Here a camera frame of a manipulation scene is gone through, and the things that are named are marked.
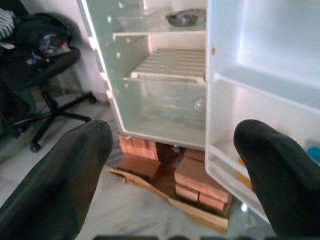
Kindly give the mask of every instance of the refrigerator door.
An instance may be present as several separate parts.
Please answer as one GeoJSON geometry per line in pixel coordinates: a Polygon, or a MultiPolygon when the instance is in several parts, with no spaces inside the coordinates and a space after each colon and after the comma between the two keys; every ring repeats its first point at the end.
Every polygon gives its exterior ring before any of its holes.
{"type": "Polygon", "coordinates": [[[206,170],[266,221],[234,131],[256,119],[319,146],[319,11],[316,0],[208,1],[206,170]]]}

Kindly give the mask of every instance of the chair base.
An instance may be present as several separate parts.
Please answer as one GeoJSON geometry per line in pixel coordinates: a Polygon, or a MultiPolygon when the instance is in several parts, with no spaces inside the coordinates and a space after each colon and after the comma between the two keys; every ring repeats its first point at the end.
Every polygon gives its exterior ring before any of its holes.
{"type": "Polygon", "coordinates": [[[31,146],[30,146],[30,151],[33,153],[38,152],[41,149],[41,146],[38,144],[39,140],[42,138],[42,136],[45,134],[45,132],[48,130],[52,122],[54,121],[55,118],[57,117],[67,117],[70,119],[75,119],[75,120],[81,120],[84,122],[89,122],[91,121],[90,117],[87,116],[82,116],[74,113],[68,113],[66,112],[67,109],[72,108],[73,106],[85,101],[89,100],[91,104],[95,104],[97,102],[96,97],[92,94],[92,92],[88,92],[75,100],[59,107],[58,103],[49,95],[47,91],[42,93],[42,97],[45,101],[45,103],[48,105],[50,111],[45,112],[45,113],[39,113],[36,115],[33,115],[31,117],[28,117],[26,119],[20,120],[15,122],[13,125],[15,128],[22,128],[27,124],[46,119],[45,122],[42,124],[40,129],[37,131],[33,139],[31,140],[31,146]]]}

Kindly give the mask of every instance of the blue object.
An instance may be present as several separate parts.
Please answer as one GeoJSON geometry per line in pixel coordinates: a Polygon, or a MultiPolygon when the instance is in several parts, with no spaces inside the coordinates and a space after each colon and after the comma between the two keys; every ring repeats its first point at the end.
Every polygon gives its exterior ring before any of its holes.
{"type": "Polygon", "coordinates": [[[310,155],[310,157],[314,161],[320,164],[320,147],[317,147],[317,146],[310,147],[307,153],[310,155]]]}

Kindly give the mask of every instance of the clothing on chair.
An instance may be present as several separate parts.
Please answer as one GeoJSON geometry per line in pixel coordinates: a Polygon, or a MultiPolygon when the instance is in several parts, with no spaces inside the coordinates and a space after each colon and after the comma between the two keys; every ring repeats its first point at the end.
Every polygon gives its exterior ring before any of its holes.
{"type": "Polygon", "coordinates": [[[15,29],[15,14],[0,8],[0,41],[9,38],[15,29]]]}

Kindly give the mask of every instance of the refrigerator shelf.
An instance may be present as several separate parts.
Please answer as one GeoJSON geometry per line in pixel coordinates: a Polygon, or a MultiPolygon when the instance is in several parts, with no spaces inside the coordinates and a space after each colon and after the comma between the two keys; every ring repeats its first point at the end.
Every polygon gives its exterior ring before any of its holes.
{"type": "Polygon", "coordinates": [[[206,53],[202,50],[158,49],[143,60],[132,72],[132,79],[157,78],[173,82],[181,80],[204,85],[206,53]]]}
{"type": "Polygon", "coordinates": [[[197,23],[188,27],[176,27],[168,23],[165,18],[166,14],[173,10],[168,8],[160,8],[158,10],[147,11],[140,16],[118,16],[116,20],[120,23],[121,28],[113,33],[114,37],[123,36],[139,36],[154,33],[167,34],[205,34],[206,21],[200,17],[197,23]]]}

